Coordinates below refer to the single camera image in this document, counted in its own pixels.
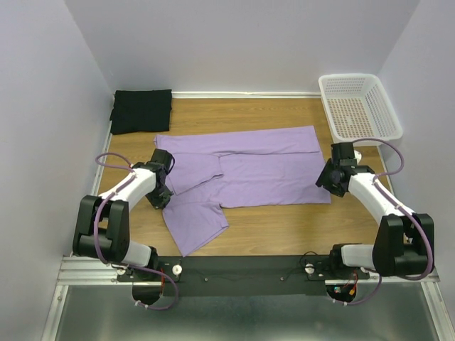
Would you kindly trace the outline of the purple t shirt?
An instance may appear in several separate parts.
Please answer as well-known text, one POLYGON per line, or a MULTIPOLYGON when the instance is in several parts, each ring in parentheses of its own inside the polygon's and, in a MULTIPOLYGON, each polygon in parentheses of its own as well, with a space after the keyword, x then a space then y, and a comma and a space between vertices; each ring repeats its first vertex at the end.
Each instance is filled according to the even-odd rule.
POLYGON ((174 157, 163 217, 182 256, 228 228, 225 208, 331 203, 316 186, 325 161, 313 126, 158 135, 154 143, 174 157))

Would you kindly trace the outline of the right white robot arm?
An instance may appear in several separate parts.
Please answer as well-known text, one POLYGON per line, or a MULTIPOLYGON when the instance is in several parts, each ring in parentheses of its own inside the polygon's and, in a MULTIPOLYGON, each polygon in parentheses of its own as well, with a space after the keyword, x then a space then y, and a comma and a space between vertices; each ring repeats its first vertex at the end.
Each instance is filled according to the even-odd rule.
POLYGON ((364 268, 382 277, 421 280, 434 269, 434 220, 401 203, 379 177, 359 163, 352 142, 331 145, 331 157, 316 186, 337 197, 355 197, 377 222, 378 232, 372 245, 334 245, 328 272, 343 278, 353 268, 364 268))

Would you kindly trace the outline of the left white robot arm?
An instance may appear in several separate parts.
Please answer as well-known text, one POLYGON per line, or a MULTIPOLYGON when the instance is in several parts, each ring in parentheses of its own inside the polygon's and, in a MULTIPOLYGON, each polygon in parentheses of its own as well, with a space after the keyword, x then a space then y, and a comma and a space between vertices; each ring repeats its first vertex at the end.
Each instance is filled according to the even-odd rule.
POLYGON ((101 195, 86 195, 80 201, 73 253, 130 268, 143 281, 160 276, 157 250, 130 238, 129 213, 144 197, 157 210, 170 203, 173 193, 166 177, 174 164, 171 153, 156 149, 147 162, 115 165, 128 172, 126 178, 101 195))

